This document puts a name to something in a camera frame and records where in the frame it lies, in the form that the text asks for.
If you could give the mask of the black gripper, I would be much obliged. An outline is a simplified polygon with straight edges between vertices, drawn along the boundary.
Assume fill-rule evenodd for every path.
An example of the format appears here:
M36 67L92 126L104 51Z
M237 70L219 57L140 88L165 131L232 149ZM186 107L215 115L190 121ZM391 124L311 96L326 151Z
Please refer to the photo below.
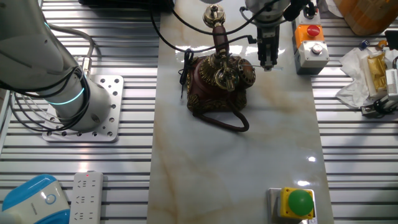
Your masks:
M257 28L257 54L260 65L263 69L274 68L277 64L279 51L279 31L280 25L275 27Z

